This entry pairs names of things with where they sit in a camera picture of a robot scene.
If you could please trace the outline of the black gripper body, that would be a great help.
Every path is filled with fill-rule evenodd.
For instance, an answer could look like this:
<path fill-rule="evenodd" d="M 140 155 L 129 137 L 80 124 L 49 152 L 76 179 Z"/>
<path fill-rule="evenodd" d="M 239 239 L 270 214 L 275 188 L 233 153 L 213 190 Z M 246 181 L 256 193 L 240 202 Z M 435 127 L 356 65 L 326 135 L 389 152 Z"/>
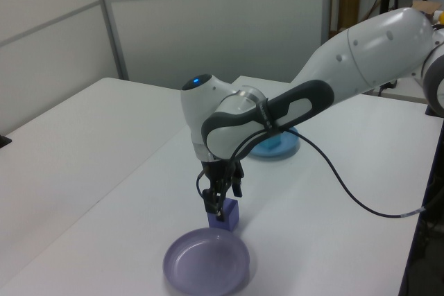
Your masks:
<path fill-rule="evenodd" d="M 224 180 L 225 172 L 228 171 L 228 180 L 232 186 L 231 177 L 233 173 L 235 171 L 242 171 L 244 173 L 241 162 L 239 161 L 230 163 L 228 160 L 218 160 L 215 162 L 201 162 L 201 164 L 203 168 L 206 168 L 205 176 L 210 182 Z"/>

